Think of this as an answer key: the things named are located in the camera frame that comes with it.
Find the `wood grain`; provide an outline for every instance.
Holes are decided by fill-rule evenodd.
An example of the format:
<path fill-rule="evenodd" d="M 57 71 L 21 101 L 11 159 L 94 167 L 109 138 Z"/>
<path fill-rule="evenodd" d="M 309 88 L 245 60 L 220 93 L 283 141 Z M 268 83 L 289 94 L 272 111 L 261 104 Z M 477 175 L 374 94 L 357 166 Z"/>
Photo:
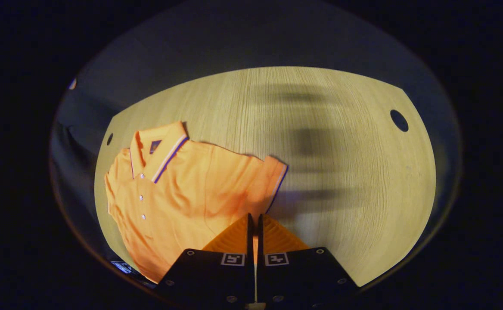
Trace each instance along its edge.
<path fill-rule="evenodd" d="M 393 109 L 409 131 L 395 126 Z M 103 177 L 136 130 L 178 120 L 191 140 L 289 165 L 270 216 L 310 247 L 330 249 L 358 286 L 403 259 L 425 228 L 435 161 L 405 92 L 331 69 L 243 69 L 179 84 L 112 118 L 96 164 L 96 211 L 108 244 L 133 267 L 106 212 Z"/>

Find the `table surface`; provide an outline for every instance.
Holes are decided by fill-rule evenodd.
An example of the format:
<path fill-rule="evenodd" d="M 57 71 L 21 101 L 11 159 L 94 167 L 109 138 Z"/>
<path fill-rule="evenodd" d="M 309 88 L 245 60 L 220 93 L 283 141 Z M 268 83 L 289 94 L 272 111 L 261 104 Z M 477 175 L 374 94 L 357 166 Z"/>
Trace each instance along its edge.
<path fill-rule="evenodd" d="M 289 165 L 269 215 L 310 247 L 327 247 L 358 286 L 399 263 L 425 228 L 435 161 L 405 92 L 332 69 L 242 69 L 163 90 L 112 118 L 96 163 L 96 213 L 108 245 L 132 267 L 106 209 L 104 175 L 135 131 L 179 120 L 193 141 Z"/>

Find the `orange polo shirt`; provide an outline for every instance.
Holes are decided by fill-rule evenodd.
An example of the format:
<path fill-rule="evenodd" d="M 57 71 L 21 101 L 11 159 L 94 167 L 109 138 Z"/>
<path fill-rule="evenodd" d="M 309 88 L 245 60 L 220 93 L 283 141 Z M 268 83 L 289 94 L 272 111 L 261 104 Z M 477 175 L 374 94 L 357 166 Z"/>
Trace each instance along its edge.
<path fill-rule="evenodd" d="M 257 223 L 287 169 L 190 141 L 180 121 L 141 130 L 104 176 L 108 213 L 139 271 L 158 283 L 184 249 L 202 249 L 247 213 Z"/>

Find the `shirt collar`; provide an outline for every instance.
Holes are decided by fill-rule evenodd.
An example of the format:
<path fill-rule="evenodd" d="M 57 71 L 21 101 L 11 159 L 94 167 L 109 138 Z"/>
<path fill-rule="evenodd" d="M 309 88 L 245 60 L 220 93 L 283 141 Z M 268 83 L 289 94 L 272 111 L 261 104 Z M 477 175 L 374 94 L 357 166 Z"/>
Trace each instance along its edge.
<path fill-rule="evenodd" d="M 145 163 L 143 152 L 149 152 L 144 149 L 145 146 L 157 140 L 161 142 Z M 133 178 L 140 178 L 143 174 L 145 178 L 157 183 L 167 164 L 187 140 L 188 136 L 181 121 L 135 132 L 129 147 Z"/>

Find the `purple stripe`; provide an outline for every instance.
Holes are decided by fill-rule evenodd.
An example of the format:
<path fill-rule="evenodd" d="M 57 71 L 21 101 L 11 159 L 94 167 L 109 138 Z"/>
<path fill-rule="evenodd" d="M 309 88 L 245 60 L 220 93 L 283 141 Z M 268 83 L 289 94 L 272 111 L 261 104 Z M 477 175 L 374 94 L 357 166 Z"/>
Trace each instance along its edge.
<path fill-rule="evenodd" d="M 286 177 L 286 173 L 288 173 L 288 169 L 289 169 L 289 166 L 287 165 L 286 166 L 286 172 L 284 173 L 282 180 L 280 180 L 279 188 L 276 189 L 275 196 L 273 196 L 273 200 L 271 201 L 271 205 L 269 206 L 269 208 L 267 209 L 267 211 L 265 212 L 265 214 L 269 213 L 269 210 L 271 210 L 271 207 L 273 206 L 273 203 L 275 203 L 276 195 L 279 193 L 280 185 L 283 184 L 284 178 Z"/>
<path fill-rule="evenodd" d="M 131 161 L 131 175 L 135 179 L 135 172 L 133 172 L 133 156 L 131 156 L 131 149 L 129 148 L 129 160 Z"/>
<path fill-rule="evenodd" d="M 177 151 L 179 151 L 179 149 L 184 145 L 184 143 L 186 142 L 186 140 L 188 140 L 188 137 L 186 137 L 185 139 L 183 139 L 183 141 L 181 141 L 181 143 L 179 143 L 179 146 L 175 149 L 175 151 L 173 151 L 173 154 L 171 154 L 171 157 L 169 157 L 169 159 L 167 159 L 167 161 L 165 162 L 165 165 L 163 165 L 163 168 L 161 169 L 161 171 L 159 172 L 159 175 L 158 177 L 155 179 L 154 183 L 157 183 L 158 180 L 159 180 L 159 177 L 161 177 L 161 174 L 163 173 L 163 171 L 165 171 L 165 167 L 167 167 L 167 164 L 171 161 L 171 159 L 175 156 L 175 154 L 177 153 Z"/>

